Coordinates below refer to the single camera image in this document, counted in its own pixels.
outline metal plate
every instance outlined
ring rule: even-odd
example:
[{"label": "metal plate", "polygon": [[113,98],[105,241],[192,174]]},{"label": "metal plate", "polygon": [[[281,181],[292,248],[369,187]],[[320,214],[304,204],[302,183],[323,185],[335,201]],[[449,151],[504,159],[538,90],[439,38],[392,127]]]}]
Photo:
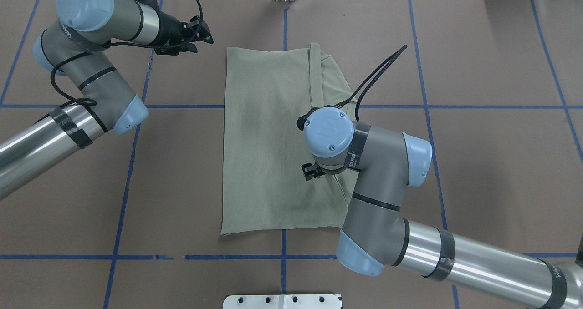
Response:
[{"label": "metal plate", "polygon": [[342,309],[339,294],[228,296],[223,309]]}]

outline light blue joint cap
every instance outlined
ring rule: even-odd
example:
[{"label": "light blue joint cap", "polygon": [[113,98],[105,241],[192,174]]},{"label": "light blue joint cap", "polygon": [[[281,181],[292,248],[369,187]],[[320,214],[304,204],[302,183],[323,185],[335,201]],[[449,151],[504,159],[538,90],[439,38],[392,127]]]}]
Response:
[{"label": "light blue joint cap", "polygon": [[[46,55],[42,50],[41,44],[42,34],[38,36],[38,39],[35,41],[35,45],[33,45],[33,56],[35,57],[35,60],[38,62],[38,64],[42,66],[42,68],[45,68],[48,71],[52,71],[52,68],[54,68],[54,66],[50,62],[48,62],[48,59],[46,58]],[[56,75],[64,76],[65,73],[60,70],[57,70]]]},{"label": "light blue joint cap", "polygon": [[136,95],[129,106],[125,108],[119,120],[113,126],[113,131],[122,135],[133,127],[141,124],[142,121],[150,115],[150,112],[143,104],[142,100]]},{"label": "light blue joint cap", "polygon": [[336,257],[344,267],[359,274],[379,276],[385,268],[385,265],[379,263],[359,247],[342,229],[340,230]]},{"label": "light blue joint cap", "polygon": [[431,166],[433,148],[428,141],[403,133],[407,147],[407,161],[409,163],[409,186],[418,187],[423,184]]},{"label": "light blue joint cap", "polygon": [[308,150],[316,157],[337,156],[348,148],[354,125],[348,115],[331,106],[314,111],[304,125]]},{"label": "light blue joint cap", "polygon": [[96,31],[111,19],[113,0],[56,0],[59,19],[77,31]]}]

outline green cloth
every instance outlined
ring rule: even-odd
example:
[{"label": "green cloth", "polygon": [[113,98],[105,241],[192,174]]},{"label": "green cloth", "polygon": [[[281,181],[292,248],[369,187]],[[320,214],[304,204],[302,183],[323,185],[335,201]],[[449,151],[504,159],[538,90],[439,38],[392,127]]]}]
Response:
[{"label": "green cloth", "polygon": [[[296,120],[351,94],[318,44],[282,52],[227,48],[221,234],[344,224],[358,174],[306,182],[300,166],[314,158]],[[354,102],[344,110],[353,118]]]}]

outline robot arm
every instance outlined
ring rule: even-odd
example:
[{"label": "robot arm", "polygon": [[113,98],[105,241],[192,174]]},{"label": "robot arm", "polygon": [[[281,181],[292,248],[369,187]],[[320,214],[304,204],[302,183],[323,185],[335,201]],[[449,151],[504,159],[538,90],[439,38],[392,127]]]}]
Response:
[{"label": "robot arm", "polygon": [[67,75],[85,98],[0,144],[0,199],[111,129],[123,134],[148,117],[103,50],[137,44],[177,55],[196,52],[191,42],[213,43],[202,17],[180,22],[159,11],[156,0],[56,0],[56,8],[59,19],[38,37],[33,54],[42,67]]},{"label": "robot arm", "polygon": [[385,265],[401,266],[529,308],[583,308],[581,263],[547,263],[400,217],[406,187],[427,176],[427,141],[353,122],[331,106],[313,109],[298,127],[315,159],[302,166],[306,180],[359,172],[338,242],[347,268],[378,276]]}]

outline black tape band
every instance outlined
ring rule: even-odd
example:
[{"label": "black tape band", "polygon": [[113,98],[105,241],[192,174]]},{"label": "black tape band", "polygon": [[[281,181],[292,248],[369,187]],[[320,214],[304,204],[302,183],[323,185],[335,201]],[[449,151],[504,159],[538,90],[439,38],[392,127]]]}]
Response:
[{"label": "black tape band", "polygon": [[447,278],[451,273],[452,268],[455,263],[455,240],[454,236],[443,229],[437,228],[439,236],[441,239],[441,250],[439,253],[439,262],[433,272],[425,278],[431,278],[432,280],[442,281]]},{"label": "black tape band", "polygon": [[87,52],[97,53],[106,50],[105,47],[97,45],[96,43],[79,35],[79,33],[75,29],[69,28],[69,26],[65,25],[63,21],[59,20],[59,27],[61,27],[61,31],[65,36],[67,36],[68,39],[70,39],[73,43],[81,46]]},{"label": "black tape band", "polygon": [[567,280],[562,270],[554,263],[547,263],[543,259],[539,259],[548,267],[550,277],[552,278],[552,290],[547,303],[538,309],[559,309],[565,304],[567,299]]},{"label": "black tape band", "polygon": [[398,266],[401,261],[403,261],[404,258],[404,254],[407,251],[407,247],[409,246],[409,234],[411,231],[411,228],[409,226],[409,221],[407,219],[403,219],[404,221],[404,241],[403,241],[403,247],[401,248],[401,253],[399,254],[399,258],[397,258],[397,261],[395,261],[394,264],[392,264],[393,267]]},{"label": "black tape band", "polygon": [[366,143],[369,131],[369,124],[362,121],[356,123],[356,126],[354,127],[354,137],[352,137],[352,142],[348,146],[348,152],[346,153],[346,159],[344,160],[345,167],[358,170],[360,157],[362,156],[364,144]]},{"label": "black tape band", "polygon": [[385,209],[400,211],[400,207],[397,207],[396,205],[392,205],[389,203],[381,202],[379,200],[371,199],[369,197],[365,197],[364,195],[360,195],[360,194],[355,193],[355,192],[352,193],[352,197],[355,199],[358,199],[360,201],[365,201],[366,203],[370,203],[370,204],[373,204],[373,205],[376,205],[376,206],[379,206],[379,207],[382,207]]},{"label": "black tape band", "polygon": [[99,78],[99,77],[102,77],[102,76],[103,76],[103,75],[105,75],[106,73],[110,73],[110,72],[112,72],[112,71],[116,71],[116,70],[117,70],[117,69],[115,69],[115,67],[114,67],[114,66],[111,66],[111,67],[109,67],[109,68],[107,68],[107,69],[103,69],[102,71],[100,71],[100,72],[96,73],[95,75],[93,75],[93,76],[91,76],[91,77],[89,77],[89,78],[85,79],[85,81],[84,81],[84,82],[82,82],[82,83],[81,83],[81,85],[79,85],[79,87],[78,87],[78,88],[79,88],[79,90],[80,90],[80,91],[83,91],[83,89],[84,89],[85,87],[87,87],[87,85],[89,85],[90,83],[94,82],[94,81],[95,81],[97,78]]},{"label": "black tape band", "polygon": [[56,122],[61,129],[69,135],[69,137],[77,144],[78,147],[81,149],[85,149],[89,145],[93,143],[93,141],[87,136],[85,131],[71,119],[66,112],[63,111],[62,108],[57,106],[54,110],[51,111],[50,116]]},{"label": "black tape band", "polygon": [[140,35],[140,33],[142,32],[142,28],[144,27],[144,11],[142,11],[142,6],[140,6],[140,4],[138,4],[137,2],[135,2],[135,4],[138,6],[138,9],[140,10],[140,26],[138,27],[136,35],[133,35],[133,37],[130,38],[128,41],[135,40]]}]

